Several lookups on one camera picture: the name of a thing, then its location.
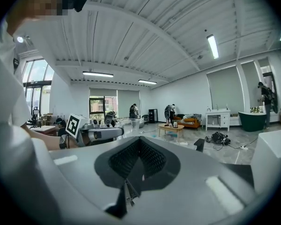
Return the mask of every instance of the black cabinet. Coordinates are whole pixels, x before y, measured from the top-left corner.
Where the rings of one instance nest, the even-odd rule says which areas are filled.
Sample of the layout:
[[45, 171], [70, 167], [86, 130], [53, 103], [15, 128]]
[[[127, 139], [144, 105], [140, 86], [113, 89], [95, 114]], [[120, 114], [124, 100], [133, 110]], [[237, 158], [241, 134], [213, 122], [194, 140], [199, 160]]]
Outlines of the black cabinet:
[[157, 109], [149, 109], [149, 123], [158, 122]]

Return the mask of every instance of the brown leather couch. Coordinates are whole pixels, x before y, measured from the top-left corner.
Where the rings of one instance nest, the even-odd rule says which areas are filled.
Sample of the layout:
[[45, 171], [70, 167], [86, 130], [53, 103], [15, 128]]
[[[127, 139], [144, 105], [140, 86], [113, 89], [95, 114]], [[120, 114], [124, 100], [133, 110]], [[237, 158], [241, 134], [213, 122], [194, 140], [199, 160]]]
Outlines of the brown leather couch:
[[196, 118], [181, 119], [180, 117], [174, 116], [174, 121], [177, 122], [178, 125], [183, 125], [184, 127], [188, 128], [196, 128], [197, 130], [198, 127], [201, 126], [201, 122]]

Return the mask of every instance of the glossy floor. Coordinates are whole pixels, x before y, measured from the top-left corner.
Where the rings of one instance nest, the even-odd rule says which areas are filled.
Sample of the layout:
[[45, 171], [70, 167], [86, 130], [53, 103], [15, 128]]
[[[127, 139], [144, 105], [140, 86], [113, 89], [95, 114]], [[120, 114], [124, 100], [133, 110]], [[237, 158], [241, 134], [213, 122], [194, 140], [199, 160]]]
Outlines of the glossy floor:
[[[139, 132], [144, 132], [141, 134], [142, 136], [153, 137], [174, 143], [178, 146], [187, 147], [189, 149], [196, 149], [196, 146], [194, 146], [193, 143], [199, 138], [204, 139], [206, 136], [211, 136], [211, 134], [215, 133], [216, 131], [220, 131], [228, 135], [228, 138], [231, 140], [231, 147], [224, 146], [221, 148], [221, 145], [205, 142], [204, 153], [223, 163], [249, 165], [256, 148], [258, 134], [280, 129], [281, 124], [279, 123], [272, 124], [267, 130], [257, 132], [245, 132], [241, 129], [241, 127], [231, 127], [229, 132], [227, 132], [226, 129], [218, 130], [208, 128], [208, 130], [205, 131], [205, 129], [201, 128], [198, 128], [198, 130], [193, 128], [184, 128], [182, 135], [179, 135], [179, 142], [177, 142], [177, 135], [175, 133], [166, 132], [165, 134], [163, 130], [160, 131], [160, 137], [158, 137], [159, 129], [157, 123], [148, 125], [146, 124], [143, 128], [140, 128]], [[245, 151], [242, 149], [234, 149], [239, 148], [241, 145], [247, 145], [246, 147], [248, 150]]]

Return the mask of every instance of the transparent plastic container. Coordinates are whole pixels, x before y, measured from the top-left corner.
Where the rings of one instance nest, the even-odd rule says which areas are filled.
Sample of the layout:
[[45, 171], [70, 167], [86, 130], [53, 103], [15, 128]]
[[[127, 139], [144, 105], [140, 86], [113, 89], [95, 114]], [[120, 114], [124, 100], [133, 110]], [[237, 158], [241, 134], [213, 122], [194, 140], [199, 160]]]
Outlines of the transparent plastic container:
[[139, 119], [125, 119], [119, 121], [120, 127], [123, 128], [123, 138], [139, 136], [140, 120]]

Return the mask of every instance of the white corrugated ceiling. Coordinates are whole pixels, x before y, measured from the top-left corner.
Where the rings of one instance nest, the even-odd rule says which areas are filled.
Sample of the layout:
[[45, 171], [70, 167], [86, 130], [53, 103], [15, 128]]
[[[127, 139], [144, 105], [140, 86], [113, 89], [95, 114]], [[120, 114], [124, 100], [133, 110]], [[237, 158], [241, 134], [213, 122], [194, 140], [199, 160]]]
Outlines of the white corrugated ceiling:
[[[80, 13], [26, 25], [63, 79], [158, 86], [225, 61], [281, 48], [281, 25], [263, 0], [89, 0]], [[206, 37], [213, 34], [220, 60]]]

